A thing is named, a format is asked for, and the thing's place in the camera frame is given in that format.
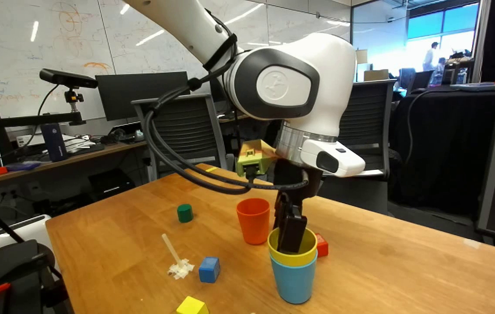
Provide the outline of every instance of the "red cup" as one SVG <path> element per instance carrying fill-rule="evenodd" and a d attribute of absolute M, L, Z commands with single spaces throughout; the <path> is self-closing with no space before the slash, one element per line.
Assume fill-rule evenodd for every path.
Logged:
<path fill-rule="evenodd" d="M 269 203 L 266 200 L 245 200 L 236 207 L 243 238 L 252 247 L 262 247 L 269 236 Z"/>

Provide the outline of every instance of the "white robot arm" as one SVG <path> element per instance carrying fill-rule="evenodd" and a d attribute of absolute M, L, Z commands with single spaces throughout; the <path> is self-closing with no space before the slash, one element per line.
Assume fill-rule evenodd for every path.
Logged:
<path fill-rule="evenodd" d="M 260 121 L 285 121 L 278 156 L 300 168 L 355 177 L 365 161 L 337 142 L 353 91 L 356 51 L 334 36 L 313 34 L 281 48 L 239 53 L 231 34 L 198 0 L 126 0 L 175 36 L 208 72 L 224 74 L 232 104 Z"/>

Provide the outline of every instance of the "block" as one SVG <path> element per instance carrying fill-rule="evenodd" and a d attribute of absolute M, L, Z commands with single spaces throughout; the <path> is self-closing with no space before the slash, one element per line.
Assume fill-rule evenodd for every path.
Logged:
<path fill-rule="evenodd" d="M 192 214 L 192 207 L 191 205 L 180 205 L 178 207 L 178 221 L 182 224 L 192 222 L 194 214 Z"/>
<path fill-rule="evenodd" d="M 259 177 L 267 175 L 269 168 L 276 163 L 276 149 L 264 140 L 252 140 L 243 144 L 241 154 L 236 163 L 236 173 L 245 177 L 245 168 L 257 168 Z"/>
<path fill-rule="evenodd" d="M 199 268 L 199 280 L 203 283 L 215 283 L 220 275 L 220 261 L 217 257 L 206 257 Z"/>
<path fill-rule="evenodd" d="M 318 238 L 318 259 L 328 257 L 330 255 L 330 245 L 327 240 L 323 240 L 320 235 Z"/>
<path fill-rule="evenodd" d="M 210 314 L 206 303 L 194 297 L 185 297 L 185 301 L 177 310 L 177 314 Z"/>

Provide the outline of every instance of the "whiteboard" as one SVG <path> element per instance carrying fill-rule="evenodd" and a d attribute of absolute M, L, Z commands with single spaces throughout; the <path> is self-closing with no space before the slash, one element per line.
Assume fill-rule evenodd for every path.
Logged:
<path fill-rule="evenodd" d="M 201 0 L 222 22 L 253 10 L 255 3 Z M 161 32 L 154 22 L 130 10 L 123 0 L 0 0 L 0 116 L 36 116 L 55 88 L 41 81 L 43 69 L 81 76 L 189 72 L 206 71 L 170 34 L 138 46 Z M 316 18 L 283 10 L 262 10 L 231 25 L 243 48 L 269 41 L 297 41 L 316 32 Z M 67 88 L 58 88 L 43 112 L 70 112 Z M 79 90 L 86 121 L 105 118 L 98 90 Z"/>

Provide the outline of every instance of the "ceiling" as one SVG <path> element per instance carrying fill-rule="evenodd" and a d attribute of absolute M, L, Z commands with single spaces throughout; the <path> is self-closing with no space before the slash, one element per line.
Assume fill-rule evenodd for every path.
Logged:
<path fill-rule="evenodd" d="M 330 18 L 337 22 L 351 20 L 351 4 L 353 4 L 353 0 L 252 0 L 252 3 L 299 11 L 313 16 Z"/>
<path fill-rule="evenodd" d="M 355 10 L 353 25 L 384 25 L 400 20 L 407 20 L 407 8 L 382 0 Z"/>
<path fill-rule="evenodd" d="M 447 0 L 381 0 L 393 8 L 405 8 L 405 10 L 416 10 L 429 4 L 447 3 Z"/>

